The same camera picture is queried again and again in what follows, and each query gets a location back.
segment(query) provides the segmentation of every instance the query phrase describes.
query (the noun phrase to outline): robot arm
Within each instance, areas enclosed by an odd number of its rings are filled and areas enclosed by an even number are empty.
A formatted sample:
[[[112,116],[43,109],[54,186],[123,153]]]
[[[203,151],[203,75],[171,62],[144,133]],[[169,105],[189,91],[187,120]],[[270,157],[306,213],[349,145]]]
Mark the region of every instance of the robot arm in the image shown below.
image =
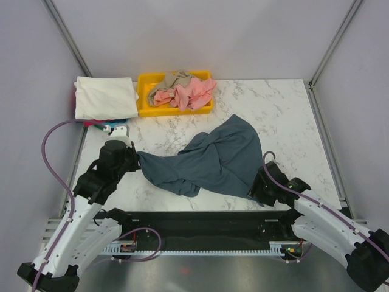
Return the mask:
[[[249,195],[263,204],[274,206],[278,200],[291,207],[279,219],[286,234],[303,238],[335,258],[365,291],[376,291],[389,278],[389,235],[352,221],[304,181],[288,180],[274,162],[258,170]]]
[[[81,175],[74,189],[74,215],[65,215],[44,248],[32,262],[23,263],[18,275],[33,286],[38,275],[37,290],[43,292],[73,292],[82,273],[99,253],[122,234],[122,225],[129,215],[118,209],[108,212],[102,224],[82,243],[81,236],[88,224],[100,211],[102,205],[117,187],[127,172],[139,169],[133,142],[129,146],[120,140],[110,140],[100,149],[99,159],[94,161],[87,172]],[[57,237],[67,224],[61,240]],[[52,248],[48,260],[47,253]]]

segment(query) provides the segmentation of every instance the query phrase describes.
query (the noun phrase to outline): marble table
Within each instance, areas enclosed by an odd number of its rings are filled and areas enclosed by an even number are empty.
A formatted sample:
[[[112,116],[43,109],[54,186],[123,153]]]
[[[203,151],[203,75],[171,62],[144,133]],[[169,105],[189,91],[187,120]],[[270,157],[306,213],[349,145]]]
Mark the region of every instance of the marble table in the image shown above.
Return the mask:
[[[224,80],[214,90],[215,107],[207,115],[139,117],[131,119],[130,138],[137,151],[159,156],[176,155],[199,132],[210,132],[232,114],[248,121],[258,132],[263,153],[275,152],[276,162],[288,178],[306,181],[328,203],[340,202],[302,80]],[[75,179],[98,158],[108,135],[89,127]],[[142,171],[127,173],[104,205],[125,211],[285,210],[261,207],[245,198],[201,189],[194,198],[178,196],[149,183]]]

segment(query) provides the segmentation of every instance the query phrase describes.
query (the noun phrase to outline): beige cloth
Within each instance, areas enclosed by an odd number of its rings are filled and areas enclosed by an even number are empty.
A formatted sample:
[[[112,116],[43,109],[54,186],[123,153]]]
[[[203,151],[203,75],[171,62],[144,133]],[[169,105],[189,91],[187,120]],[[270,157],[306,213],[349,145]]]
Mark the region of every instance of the beige cloth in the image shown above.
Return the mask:
[[[116,120],[138,116],[131,78],[77,77],[75,118]]]
[[[186,87],[190,79],[194,77],[188,71],[180,70],[175,75],[173,73],[166,73],[162,82],[158,83],[147,95],[148,104],[154,106],[154,96],[158,90],[168,91],[170,88],[174,88],[177,84],[181,84]]]

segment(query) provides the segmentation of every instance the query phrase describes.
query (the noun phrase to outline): gray metal floor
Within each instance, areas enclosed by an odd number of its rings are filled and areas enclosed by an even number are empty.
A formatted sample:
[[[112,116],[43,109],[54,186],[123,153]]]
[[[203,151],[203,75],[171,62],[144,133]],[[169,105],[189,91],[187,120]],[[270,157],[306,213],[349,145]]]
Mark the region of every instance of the gray metal floor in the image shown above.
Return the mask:
[[[77,292],[362,291],[333,258],[314,248],[299,264],[264,257],[159,257],[112,261],[86,271]]]

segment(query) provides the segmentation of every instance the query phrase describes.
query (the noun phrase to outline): yellow plastic bin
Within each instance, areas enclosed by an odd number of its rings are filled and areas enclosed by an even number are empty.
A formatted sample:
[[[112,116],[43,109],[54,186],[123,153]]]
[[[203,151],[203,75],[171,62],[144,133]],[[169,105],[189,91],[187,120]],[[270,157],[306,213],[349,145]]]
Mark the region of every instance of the yellow plastic bin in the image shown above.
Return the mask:
[[[199,79],[206,80],[211,78],[209,71],[193,71],[190,72]],[[136,102],[138,114],[140,117],[158,117],[158,116],[176,116],[178,114],[209,114],[213,108],[213,99],[206,106],[198,109],[197,111],[191,111],[186,109],[180,111],[179,108],[169,107],[169,103],[160,106],[149,106],[147,102],[147,95],[158,83],[165,78],[165,73],[150,73],[140,74],[138,77],[137,90],[139,99]]]

